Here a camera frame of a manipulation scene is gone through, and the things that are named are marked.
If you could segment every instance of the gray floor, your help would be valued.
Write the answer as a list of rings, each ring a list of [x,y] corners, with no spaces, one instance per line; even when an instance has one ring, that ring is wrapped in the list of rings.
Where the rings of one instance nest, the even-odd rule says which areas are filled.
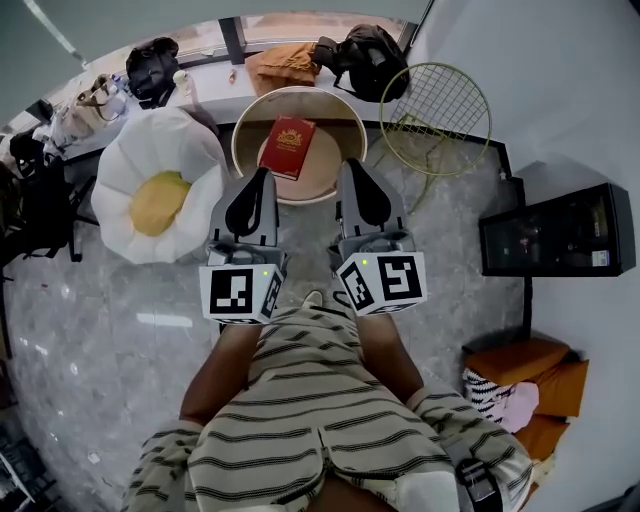
[[[368,161],[382,150],[376,145]],[[477,147],[462,156],[467,150]],[[410,218],[430,297],[395,316],[420,370],[456,386],[462,345],[522,322],[522,279],[480,274],[478,218],[490,203],[513,202],[510,185],[499,182],[497,152],[485,155],[475,169],[439,179]],[[390,156],[380,168],[413,206],[424,177]],[[281,208],[280,240],[292,259],[280,305],[300,303],[313,288],[338,289],[325,257],[338,233],[334,211],[332,201]],[[200,314],[202,252],[135,266],[108,251],[96,227],[77,224],[77,238],[82,263],[71,263],[65,249],[5,269],[15,279],[4,285],[10,371],[24,429],[65,498],[83,512],[111,511],[140,443],[176,416],[217,326]]]

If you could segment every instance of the red book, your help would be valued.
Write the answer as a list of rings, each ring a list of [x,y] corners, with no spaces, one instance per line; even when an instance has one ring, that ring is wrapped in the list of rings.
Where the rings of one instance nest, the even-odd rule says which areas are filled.
[[[260,167],[266,167],[281,178],[297,180],[315,129],[313,121],[278,116],[262,153]]]

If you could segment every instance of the pink cloth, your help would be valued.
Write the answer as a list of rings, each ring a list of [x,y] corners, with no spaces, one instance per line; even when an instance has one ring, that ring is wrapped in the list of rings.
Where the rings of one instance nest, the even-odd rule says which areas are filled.
[[[502,427],[507,432],[517,432],[529,424],[533,411],[538,407],[538,386],[533,382],[520,382],[513,386],[505,402]]]

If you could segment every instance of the black display case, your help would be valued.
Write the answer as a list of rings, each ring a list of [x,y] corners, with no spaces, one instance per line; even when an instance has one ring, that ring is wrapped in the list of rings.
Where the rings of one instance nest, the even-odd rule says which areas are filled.
[[[485,276],[619,276],[635,267],[631,204],[606,183],[480,219]]]

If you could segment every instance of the striped shirt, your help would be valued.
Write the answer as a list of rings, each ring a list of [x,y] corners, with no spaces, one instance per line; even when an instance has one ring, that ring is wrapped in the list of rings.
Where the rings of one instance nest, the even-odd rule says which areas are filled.
[[[458,511],[443,449],[454,438],[518,510],[532,464],[512,435],[439,381],[401,403],[364,368],[352,321],[285,310],[262,332],[247,390],[204,428],[176,421],[143,445],[123,511],[297,512],[328,472],[396,510]]]

